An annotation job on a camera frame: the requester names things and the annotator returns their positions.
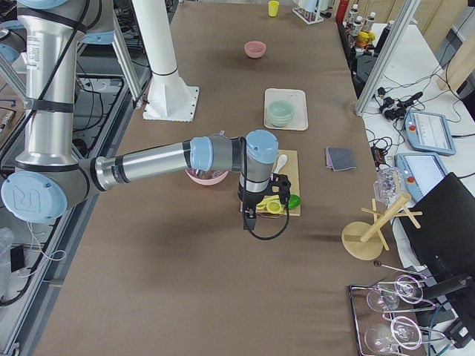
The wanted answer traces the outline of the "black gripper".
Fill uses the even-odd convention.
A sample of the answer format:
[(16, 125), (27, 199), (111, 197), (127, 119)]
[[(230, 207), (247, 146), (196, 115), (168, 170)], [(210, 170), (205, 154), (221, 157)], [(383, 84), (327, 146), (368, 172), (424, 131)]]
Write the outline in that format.
[(257, 222), (258, 206), (263, 204), (266, 198), (273, 197), (279, 201), (282, 207), (279, 214), (289, 210), (291, 182), (287, 175), (271, 173), (264, 181), (254, 181), (243, 174), (239, 180), (239, 198), (242, 202), (244, 221), (247, 229), (253, 231)]

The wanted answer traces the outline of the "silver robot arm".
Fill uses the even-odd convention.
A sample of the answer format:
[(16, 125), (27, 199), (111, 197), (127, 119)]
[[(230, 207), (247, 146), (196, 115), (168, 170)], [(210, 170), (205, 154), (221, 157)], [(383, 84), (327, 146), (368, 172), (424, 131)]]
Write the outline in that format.
[(122, 156), (77, 159), (72, 154), (77, 45), (116, 45), (119, 27), (111, 1), (19, 1), (27, 32), (26, 130), (15, 171), (1, 186), (6, 208), (29, 223), (46, 223), (115, 185), (173, 171), (237, 171), (243, 227), (255, 228), (266, 196), (290, 198), (290, 181), (272, 170), (278, 140), (265, 130), (244, 137), (220, 134)]

